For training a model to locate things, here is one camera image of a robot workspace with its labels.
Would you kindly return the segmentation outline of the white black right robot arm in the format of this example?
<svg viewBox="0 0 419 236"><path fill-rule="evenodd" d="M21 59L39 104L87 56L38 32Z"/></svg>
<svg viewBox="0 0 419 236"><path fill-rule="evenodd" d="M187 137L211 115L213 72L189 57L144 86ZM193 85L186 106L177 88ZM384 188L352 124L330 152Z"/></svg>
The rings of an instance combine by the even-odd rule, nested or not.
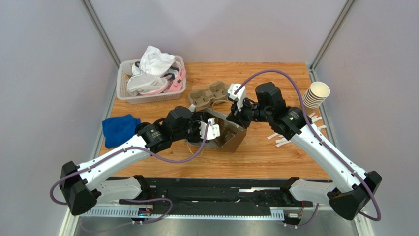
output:
<svg viewBox="0 0 419 236"><path fill-rule="evenodd" d="M233 102L227 120L248 128L266 122L272 130L304 150L331 178L331 182L292 177L281 190L297 201L330 206L339 216L353 220L371 200L382 181L376 172L366 172L324 139L310 117L298 107L287 106L280 88L272 82L256 87L257 102L246 97L246 89L231 84L227 98Z"/></svg>

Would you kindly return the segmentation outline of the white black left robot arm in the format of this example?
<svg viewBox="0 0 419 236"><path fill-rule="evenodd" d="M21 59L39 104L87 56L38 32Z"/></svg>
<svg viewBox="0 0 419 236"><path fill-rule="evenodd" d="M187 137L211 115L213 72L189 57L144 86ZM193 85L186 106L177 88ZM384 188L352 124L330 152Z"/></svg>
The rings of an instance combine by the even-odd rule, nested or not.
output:
<svg viewBox="0 0 419 236"><path fill-rule="evenodd" d="M208 141L219 136L219 125L211 114L178 106L165 118L138 125L132 138L107 154L79 165L72 161L65 163L60 180L50 190L50 198L67 206L74 216L88 212L98 203L133 202L145 186L133 177L111 180L115 173L151 156L168 162L158 152L169 149L179 140L200 142L199 149L192 155L195 158Z"/></svg>

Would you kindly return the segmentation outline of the brown paper bag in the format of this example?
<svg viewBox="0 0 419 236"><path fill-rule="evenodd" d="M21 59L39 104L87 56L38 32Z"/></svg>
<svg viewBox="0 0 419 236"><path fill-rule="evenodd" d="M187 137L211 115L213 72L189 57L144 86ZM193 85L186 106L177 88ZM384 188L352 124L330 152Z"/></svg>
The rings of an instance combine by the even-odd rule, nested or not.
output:
<svg viewBox="0 0 419 236"><path fill-rule="evenodd" d="M190 105L188 109L191 112L199 112L199 111L196 111L196 108L194 105ZM221 132L220 137L214 140L206 140L204 148L211 148L211 149L216 149L222 152L234 153L239 147L239 145L242 143L242 141L244 140L247 130L233 122L227 121L226 114L215 111L211 108L205 108L200 111L205 111L213 115L213 118L215 119L216 123L219 125L220 132ZM202 144L202 142L200 143L190 143L189 141L187 142L197 147L199 147Z"/></svg>

